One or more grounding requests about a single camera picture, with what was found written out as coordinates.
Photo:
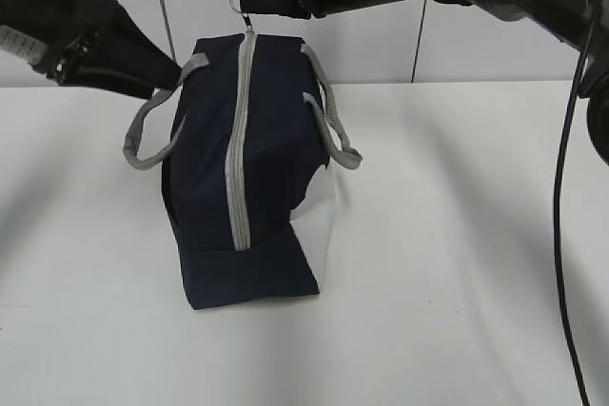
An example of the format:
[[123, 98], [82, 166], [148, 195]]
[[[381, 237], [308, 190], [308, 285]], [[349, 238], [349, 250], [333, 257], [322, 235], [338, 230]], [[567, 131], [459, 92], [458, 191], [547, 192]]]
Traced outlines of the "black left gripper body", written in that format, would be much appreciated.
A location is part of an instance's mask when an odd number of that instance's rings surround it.
[[99, 87], [103, 0], [1, 0], [1, 49], [59, 86]]

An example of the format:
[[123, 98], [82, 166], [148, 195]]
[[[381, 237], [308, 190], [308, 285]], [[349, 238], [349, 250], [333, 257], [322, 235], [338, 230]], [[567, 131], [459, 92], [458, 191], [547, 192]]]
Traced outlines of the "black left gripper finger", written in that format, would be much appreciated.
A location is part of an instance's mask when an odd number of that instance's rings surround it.
[[182, 68], [151, 42], [116, 0], [81, 0], [85, 29], [79, 40], [75, 75], [103, 75], [177, 87]]
[[56, 83], [60, 87], [94, 88], [139, 99], [149, 99], [154, 92], [154, 87], [148, 84], [103, 75], [69, 75], [57, 78]]

